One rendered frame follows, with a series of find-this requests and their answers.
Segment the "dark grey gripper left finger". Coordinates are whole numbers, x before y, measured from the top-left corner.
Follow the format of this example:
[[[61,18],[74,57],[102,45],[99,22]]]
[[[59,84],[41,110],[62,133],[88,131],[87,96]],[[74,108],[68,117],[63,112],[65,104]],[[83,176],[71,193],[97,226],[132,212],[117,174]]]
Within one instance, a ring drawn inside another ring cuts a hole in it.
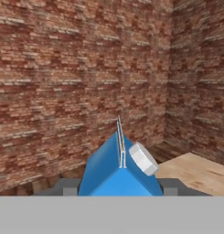
[[[53,187],[36,193],[36,196],[76,196],[80,182],[80,178],[61,178]]]

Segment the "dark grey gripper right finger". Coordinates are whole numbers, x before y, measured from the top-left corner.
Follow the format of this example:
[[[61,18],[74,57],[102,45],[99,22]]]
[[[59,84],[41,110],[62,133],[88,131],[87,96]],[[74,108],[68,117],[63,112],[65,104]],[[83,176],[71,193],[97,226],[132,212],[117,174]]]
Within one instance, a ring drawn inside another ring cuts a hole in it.
[[[158,183],[165,196],[209,197],[209,194],[190,188],[178,178],[159,178]]]

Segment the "blue milk carton white cap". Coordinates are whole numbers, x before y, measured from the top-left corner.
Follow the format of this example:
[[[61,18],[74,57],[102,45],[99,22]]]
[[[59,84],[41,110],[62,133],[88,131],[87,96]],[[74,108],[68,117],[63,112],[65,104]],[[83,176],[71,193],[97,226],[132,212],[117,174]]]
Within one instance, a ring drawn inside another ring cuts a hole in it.
[[[88,159],[80,183],[80,196],[161,197],[155,177],[158,163],[140,143],[124,134],[120,117],[116,132]]]

